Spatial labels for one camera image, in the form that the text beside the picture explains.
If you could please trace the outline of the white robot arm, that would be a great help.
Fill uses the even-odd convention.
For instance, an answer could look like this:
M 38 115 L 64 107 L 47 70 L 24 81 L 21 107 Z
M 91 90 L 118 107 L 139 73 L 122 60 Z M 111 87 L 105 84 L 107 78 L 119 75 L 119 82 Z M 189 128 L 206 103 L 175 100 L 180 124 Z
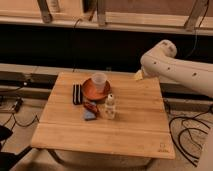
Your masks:
M 140 59 L 135 80 L 163 76 L 213 98 L 213 64 L 176 59 L 177 48 L 170 40 L 161 40 Z

